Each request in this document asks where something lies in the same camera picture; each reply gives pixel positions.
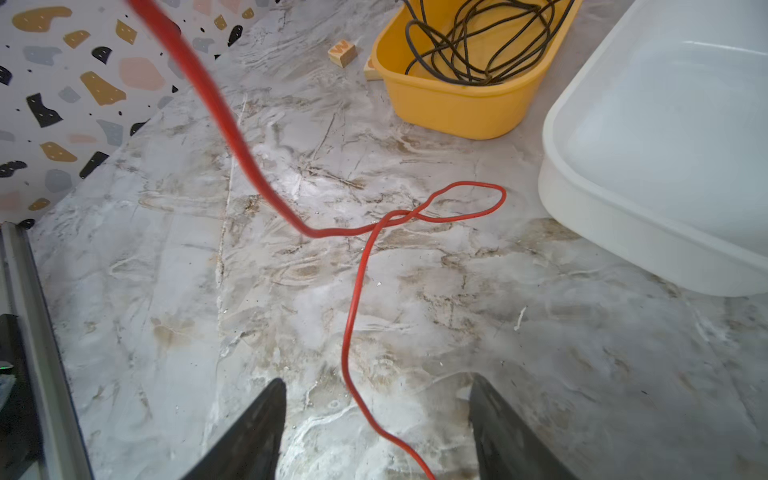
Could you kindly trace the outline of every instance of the red rope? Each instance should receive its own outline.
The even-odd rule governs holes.
[[[355,316],[357,315],[357,306],[360,303],[360,294],[362,292],[362,282],[366,275],[366,266],[368,265],[368,259],[373,249],[373,244],[376,242],[376,238],[379,233],[387,228],[394,227],[396,225],[402,225],[411,219],[424,220],[431,223],[448,223],[456,222],[460,220],[468,220],[470,218],[478,218],[495,212],[506,200],[507,193],[503,187],[494,184],[485,184],[482,182],[463,181],[456,182],[448,185],[442,190],[438,190],[429,196],[426,202],[419,205],[414,210],[394,210],[386,214],[378,223],[365,225],[360,228],[323,228],[314,229],[307,226],[283,201],[275,190],[266,182],[266,179],[261,174],[256,161],[253,160],[253,156],[250,154],[250,149],[240,134],[240,130],[235,123],[232,112],[219,93],[219,89],[214,84],[214,81],[210,78],[205,70],[205,67],[200,63],[200,59],[192,52],[189,45],[179,36],[177,27],[174,23],[165,16],[165,14],[157,7],[157,4],[153,0],[127,0],[128,4],[139,14],[139,16],[147,24],[147,27],[154,33],[160,43],[168,50],[171,57],[178,63],[181,70],[189,78],[190,83],[197,90],[197,94],[205,103],[206,107],[210,111],[211,115],[216,120],[221,130],[221,134],[224,139],[232,148],[234,156],[240,163],[240,167],[243,169],[248,180],[253,184],[256,190],[261,194],[266,201],[268,201],[277,212],[286,219],[288,223],[293,225],[302,235],[306,235],[310,238],[323,238],[323,237],[354,237],[363,233],[371,232],[366,243],[366,248],[362,252],[360,258],[360,266],[357,270],[357,278],[355,280],[355,289],[352,294],[352,304],[349,306],[349,316],[346,321],[346,329],[344,331],[344,342],[341,349],[341,370],[344,376],[349,392],[352,393],[352,397],[357,402],[358,407],[362,411],[363,415],[368,420],[368,423],[376,430],[376,433],[394,443],[401,449],[408,452],[414,460],[419,464],[424,473],[430,480],[435,480],[435,475],[429,470],[429,467],[424,460],[419,456],[414,449],[412,449],[407,443],[398,439],[391,433],[384,430],[379,423],[373,418],[373,415],[368,410],[365,401],[360,396],[357,388],[355,388],[352,382],[352,377],[349,375],[349,344],[352,341],[352,332],[355,327]],[[438,196],[442,195],[448,190],[454,187],[460,187],[462,185],[471,187],[484,187],[498,190],[502,197],[491,208],[483,210],[475,214],[456,215],[454,217],[435,218],[421,215],[425,208]]]

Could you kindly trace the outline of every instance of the terrazzo backdrop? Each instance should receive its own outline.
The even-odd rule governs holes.
[[[162,0],[214,61],[269,0]],[[0,221],[31,227],[187,86],[121,1],[0,0]]]

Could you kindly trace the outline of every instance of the marble surface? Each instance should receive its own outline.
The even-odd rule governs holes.
[[[439,478],[476,478],[473,372],[574,473],[765,478],[768,296],[678,289],[538,199],[547,110],[631,2],[585,0],[528,116],[492,141],[405,124],[362,63],[391,0],[282,2],[215,78],[268,180],[315,227],[371,223],[456,180],[495,214],[385,231],[350,357],[374,415]],[[326,50],[346,36],[346,69]],[[428,210],[479,210],[464,188]],[[364,238],[302,238],[233,164],[192,92],[31,231],[98,480],[179,478],[270,381],[279,478],[423,478],[368,427],[339,353]],[[514,330],[523,307],[521,328]]]

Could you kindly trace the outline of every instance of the yellow plastic container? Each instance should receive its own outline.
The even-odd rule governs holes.
[[[458,7],[464,1],[424,0],[428,23],[442,33],[447,33],[453,25]],[[545,4],[545,0],[533,2]],[[556,4],[558,10],[553,25],[559,21],[567,3],[568,0],[562,0]],[[406,24],[411,20],[411,15],[405,6],[400,8],[397,15],[376,39],[371,59],[374,68],[384,77],[395,112],[404,121],[464,138],[475,140],[496,138],[517,127],[522,121],[581,3],[582,0],[575,0],[560,31],[547,47],[541,60],[530,70],[504,84],[489,87],[449,84],[433,78],[419,64],[416,64],[409,75],[404,75],[406,67],[413,60],[413,53],[406,42],[405,34]],[[420,15],[419,2],[412,0],[411,4],[416,14]],[[504,8],[495,8],[482,15],[476,21],[483,24],[476,25],[472,30],[509,16],[510,13],[505,12]],[[471,38],[468,46],[472,63],[485,65],[490,55],[509,39],[510,32],[517,31],[525,21],[527,19],[515,20],[509,22],[508,29],[497,27]],[[532,25],[529,29],[531,31],[527,31],[518,39],[523,46],[541,31],[533,27]],[[411,28],[411,38],[419,51],[426,51],[432,47],[429,39],[417,26]]]

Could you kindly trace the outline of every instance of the black cable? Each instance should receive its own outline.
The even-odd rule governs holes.
[[[491,5],[483,5],[490,1],[491,0],[466,0],[466,2],[458,8],[458,11],[453,18],[453,26],[451,29],[447,34],[443,34],[427,23],[424,0],[419,0],[419,6],[422,10],[421,19],[416,15],[416,12],[411,6],[411,2],[409,0],[403,0],[412,17],[406,25],[406,41],[414,56],[413,60],[406,68],[406,75],[410,73],[411,68],[418,62],[433,77],[451,84],[486,86],[504,83],[510,78],[533,68],[538,61],[541,60],[541,57],[544,56],[547,47],[560,30],[563,21],[568,16],[571,7],[574,4],[574,0],[568,0],[568,4],[562,12],[562,15],[560,15],[560,19],[554,28],[552,28],[552,23],[558,16],[556,5],[564,0],[545,0],[546,5],[524,3],[520,0],[495,0],[495,3]],[[495,8],[510,8],[514,13],[508,17],[497,20],[484,28],[469,31],[469,24],[473,19]],[[507,22],[512,22],[513,20],[528,16],[530,16],[530,18],[525,25],[517,30],[510,31],[509,40],[491,56],[485,67],[479,67],[472,64],[469,57],[470,51],[468,46],[468,40],[471,37],[485,33],[492,28],[498,28]],[[512,58],[509,58],[499,65],[493,65],[493,62],[499,55],[507,51],[510,46],[517,45],[517,40],[534,24],[541,26],[541,32],[536,35],[533,41],[529,42]],[[414,26],[419,27],[429,38],[433,48],[419,53],[411,39],[411,28]],[[445,56],[445,50],[450,50],[450,59]],[[447,65],[451,73],[453,73],[454,77],[448,76],[440,71],[440,68],[438,68],[436,63],[438,56],[445,62],[445,65]]]

